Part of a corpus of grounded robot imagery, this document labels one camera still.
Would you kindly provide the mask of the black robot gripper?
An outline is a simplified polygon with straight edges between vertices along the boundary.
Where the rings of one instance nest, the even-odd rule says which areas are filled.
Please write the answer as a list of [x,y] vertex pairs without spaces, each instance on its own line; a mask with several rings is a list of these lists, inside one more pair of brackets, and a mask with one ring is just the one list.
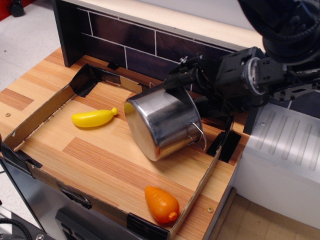
[[203,53],[182,59],[178,72],[163,82],[165,90],[196,85],[203,96],[193,101],[202,118],[218,118],[242,113],[258,106],[267,91],[259,85],[259,63],[265,54],[251,47],[212,59]]

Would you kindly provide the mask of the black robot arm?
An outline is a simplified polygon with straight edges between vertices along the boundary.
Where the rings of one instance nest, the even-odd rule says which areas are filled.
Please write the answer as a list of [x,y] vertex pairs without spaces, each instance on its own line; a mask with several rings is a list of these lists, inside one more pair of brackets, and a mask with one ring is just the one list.
[[203,116],[258,109],[271,99],[296,98],[301,86],[320,82],[320,3],[317,0],[241,0],[239,5],[262,36],[251,47],[212,59],[185,58],[164,81],[167,91],[195,84]]

